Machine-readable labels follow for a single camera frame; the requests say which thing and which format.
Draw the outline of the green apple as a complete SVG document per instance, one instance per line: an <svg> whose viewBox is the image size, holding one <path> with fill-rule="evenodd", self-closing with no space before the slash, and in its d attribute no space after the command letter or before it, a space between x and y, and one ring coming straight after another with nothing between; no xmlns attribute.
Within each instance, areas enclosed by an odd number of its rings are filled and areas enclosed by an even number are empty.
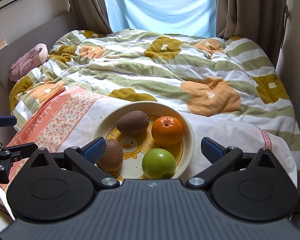
<svg viewBox="0 0 300 240"><path fill-rule="evenodd" d="M149 150L144 155L141 166L148 179L171 178L176 169L174 156L163 148Z"/></svg>

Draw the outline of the brown left curtain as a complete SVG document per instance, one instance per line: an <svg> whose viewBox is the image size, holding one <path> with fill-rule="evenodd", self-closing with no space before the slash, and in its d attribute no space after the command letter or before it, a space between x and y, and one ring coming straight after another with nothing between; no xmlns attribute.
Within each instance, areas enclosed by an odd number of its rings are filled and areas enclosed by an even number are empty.
<svg viewBox="0 0 300 240"><path fill-rule="evenodd" d="M68 0L70 10L76 15L85 29L101 34L111 34L104 0Z"/></svg>

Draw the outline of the light blue window cloth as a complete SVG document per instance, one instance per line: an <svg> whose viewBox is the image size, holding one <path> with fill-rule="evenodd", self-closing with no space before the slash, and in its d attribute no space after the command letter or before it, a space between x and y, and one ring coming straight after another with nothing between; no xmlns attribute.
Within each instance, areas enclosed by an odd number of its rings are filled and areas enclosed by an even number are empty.
<svg viewBox="0 0 300 240"><path fill-rule="evenodd" d="M114 32L133 28L162 34L215 36L215 0L104 1Z"/></svg>

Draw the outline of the large brown kiwi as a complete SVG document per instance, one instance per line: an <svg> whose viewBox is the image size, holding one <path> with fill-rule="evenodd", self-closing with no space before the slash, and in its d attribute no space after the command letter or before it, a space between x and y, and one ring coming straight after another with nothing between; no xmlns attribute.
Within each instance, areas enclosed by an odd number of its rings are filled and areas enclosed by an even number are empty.
<svg viewBox="0 0 300 240"><path fill-rule="evenodd" d="M121 144L113 139L106 139L106 151L97 164L106 172L117 171L123 162L123 149Z"/></svg>

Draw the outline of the brown curtain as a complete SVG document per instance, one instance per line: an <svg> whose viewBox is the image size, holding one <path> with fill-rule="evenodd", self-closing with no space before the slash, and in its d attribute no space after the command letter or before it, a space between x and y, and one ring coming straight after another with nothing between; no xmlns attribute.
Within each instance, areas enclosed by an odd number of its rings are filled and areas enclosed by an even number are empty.
<svg viewBox="0 0 300 240"><path fill-rule="evenodd" d="M287 0L216 0L216 35L256 42L277 65L288 18Z"/></svg>
<svg viewBox="0 0 300 240"><path fill-rule="evenodd" d="M101 34L111 34L104 0L68 0L70 10L76 15L85 29Z"/></svg>

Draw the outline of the pink plush toy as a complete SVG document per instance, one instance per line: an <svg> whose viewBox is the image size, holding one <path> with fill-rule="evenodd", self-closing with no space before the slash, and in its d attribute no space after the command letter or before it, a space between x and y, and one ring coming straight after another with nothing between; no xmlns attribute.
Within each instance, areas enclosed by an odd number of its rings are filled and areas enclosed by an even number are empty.
<svg viewBox="0 0 300 240"><path fill-rule="evenodd" d="M42 65L47 61L48 50L46 44L39 43L26 54L19 58L11 66L11 72L9 74L9 80L13 82L19 81L30 70Z"/></svg>

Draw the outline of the grey bed headboard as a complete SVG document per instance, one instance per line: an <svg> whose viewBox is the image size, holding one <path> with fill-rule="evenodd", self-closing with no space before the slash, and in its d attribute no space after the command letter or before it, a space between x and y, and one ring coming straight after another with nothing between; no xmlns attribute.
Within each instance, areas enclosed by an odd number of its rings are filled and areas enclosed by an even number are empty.
<svg viewBox="0 0 300 240"><path fill-rule="evenodd" d="M63 35L82 29L82 25L73 12L63 13L28 33L19 37L0 51L0 81L7 92L10 92L14 82L9 80L11 66L35 45L43 43L51 50L55 42Z"/></svg>

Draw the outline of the green striped floral quilt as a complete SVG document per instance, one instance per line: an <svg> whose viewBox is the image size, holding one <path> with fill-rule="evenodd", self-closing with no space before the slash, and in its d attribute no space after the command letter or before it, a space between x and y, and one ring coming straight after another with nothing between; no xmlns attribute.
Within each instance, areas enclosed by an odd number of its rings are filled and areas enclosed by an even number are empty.
<svg viewBox="0 0 300 240"><path fill-rule="evenodd" d="M71 86L253 124L281 137L300 158L300 129L290 98L265 52L247 38L73 30L12 88L9 107L17 129L50 96Z"/></svg>

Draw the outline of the cream yellow duck bowl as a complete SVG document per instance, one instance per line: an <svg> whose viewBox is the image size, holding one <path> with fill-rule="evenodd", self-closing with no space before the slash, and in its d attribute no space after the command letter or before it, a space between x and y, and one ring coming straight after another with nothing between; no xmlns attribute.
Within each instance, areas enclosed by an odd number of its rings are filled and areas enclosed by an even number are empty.
<svg viewBox="0 0 300 240"><path fill-rule="evenodd" d="M149 117L149 126L147 131L130 137L121 133L117 127L117 121L125 114L132 111L142 111ZM121 167L110 175L119 180L120 183L124 179L146 179L141 167L143 156L153 148L159 148L151 135L153 122L162 116L171 116L180 121L183 126L183 137L178 144L168 148L175 158L176 169L172 176L173 179L181 179L185 181L190 178L190 162L194 154L194 132L193 129L179 111L165 106L157 102L143 101L130 103L115 109L113 112L105 116L93 133L93 138L104 137L104 139L113 139L118 141L123 148L123 163Z"/></svg>

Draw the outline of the brown kiwi in bowl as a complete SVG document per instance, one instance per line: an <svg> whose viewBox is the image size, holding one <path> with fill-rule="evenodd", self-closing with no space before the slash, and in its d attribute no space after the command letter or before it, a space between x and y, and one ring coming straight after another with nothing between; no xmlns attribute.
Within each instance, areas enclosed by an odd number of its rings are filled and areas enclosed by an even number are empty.
<svg viewBox="0 0 300 240"><path fill-rule="evenodd" d="M132 111L121 117L116 126L121 133L133 137L147 130L149 118L142 111Z"/></svg>

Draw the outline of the orange mandarin in bowl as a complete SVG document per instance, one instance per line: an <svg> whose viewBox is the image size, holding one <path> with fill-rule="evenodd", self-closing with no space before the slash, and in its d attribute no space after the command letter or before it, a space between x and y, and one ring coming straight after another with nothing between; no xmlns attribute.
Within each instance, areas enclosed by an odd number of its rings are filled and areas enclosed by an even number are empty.
<svg viewBox="0 0 300 240"><path fill-rule="evenodd" d="M170 147L181 141L183 126L178 119L172 116L162 116L153 122L151 134L158 145Z"/></svg>

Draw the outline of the brown right curtain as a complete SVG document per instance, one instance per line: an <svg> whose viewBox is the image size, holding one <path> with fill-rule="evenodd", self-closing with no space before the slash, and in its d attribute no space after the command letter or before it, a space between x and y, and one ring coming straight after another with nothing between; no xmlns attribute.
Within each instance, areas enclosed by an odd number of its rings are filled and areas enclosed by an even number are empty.
<svg viewBox="0 0 300 240"><path fill-rule="evenodd" d="M256 42L277 65L288 18L287 0L216 0L216 35Z"/></svg>

